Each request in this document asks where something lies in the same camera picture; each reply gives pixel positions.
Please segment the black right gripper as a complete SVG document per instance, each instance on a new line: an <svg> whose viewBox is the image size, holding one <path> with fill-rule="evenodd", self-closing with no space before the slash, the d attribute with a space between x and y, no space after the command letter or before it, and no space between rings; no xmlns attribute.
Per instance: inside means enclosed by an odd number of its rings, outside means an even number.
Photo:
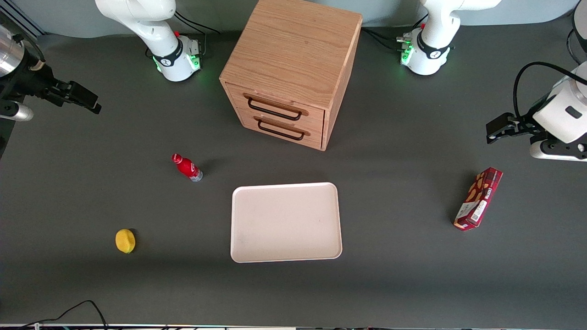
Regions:
<svg viewBox="0 0 587 330"><path fill-rule="evenodd" d="M94 114L101 111L96 94L78 82L56 79L38 49L31 53L25 46L2 46L1 108L16 109L16 104L26 96L47 100L58 107L71 103Z"/></svg>

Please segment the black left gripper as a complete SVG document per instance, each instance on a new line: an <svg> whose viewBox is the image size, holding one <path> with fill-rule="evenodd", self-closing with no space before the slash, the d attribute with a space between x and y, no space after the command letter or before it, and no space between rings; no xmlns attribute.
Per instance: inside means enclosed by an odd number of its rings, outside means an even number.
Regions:
<svg viewBox="0 0 587 330"><path fill-rule="evenodd" d="M531 139L547 139L547 131L536 122L532 115L518 115L506 112L486 124L487 144L507 137L531 135Z"/></svg>

